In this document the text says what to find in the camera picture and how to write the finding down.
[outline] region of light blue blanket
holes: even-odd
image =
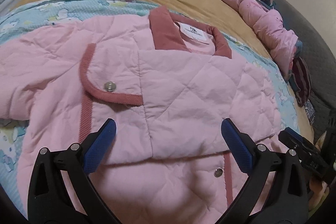
[[[23,5],[0,18],[0,44],[36,28],[85,20],[96,15],[136,14],[143,16],[157,4],[139,0],[43,0]],[[264,68],[273,83],[281,112],[282,128],[291,127],[299,133],[294,98],[290,96],[277,65],[256,54],[251,48],[224,33],[231,49],[243,55],[248,62]],[[24,214],[17,191],[17,161],[27,122],[0,119],[0,183],[16,207]]]

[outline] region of jacket sleeve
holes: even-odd
[[[64,54],[64,31],[46,26],[0,46],[0,118],[28,120],[38,93],[76,64]]]

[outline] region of metal snap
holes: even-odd
[[[108,92],[114,92],[117,88],[117,85],[114,82],[106,82],[104,85],[104,89]]]
[[[221,175],[223,175],[223,169],[217,168],[213,174],[216,178],[219,178]]]

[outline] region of clothing label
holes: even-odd
[[[202,30],[197,29],[196,27],[188,25],[188,24],[184,24],[180,22],[178,23],[180,25],[180,31],[184,33],[187,37],[194,39],[198,42],[202,42],[202,43],[204,43],[203,41],[207,40]]]

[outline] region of pink puffer jacket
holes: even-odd
[[[250,26],[278,65],[283,78],[288,80],[298,40],[296,34],[287,31],[282,17],[275,9],[268,10],[256,0],[222,0],[237,11]]]
[[[219,219],[246,180],[221,136],[225,118],[280,151],[268,73],[231,51],[218,29],[165,7],[15,38],[0,47],[0,82],[0,118],[30,120],[17,171],[25,207],[39,150],[82,142],[107,118],[117,124],[115,142],[90,179],[124,224]]]

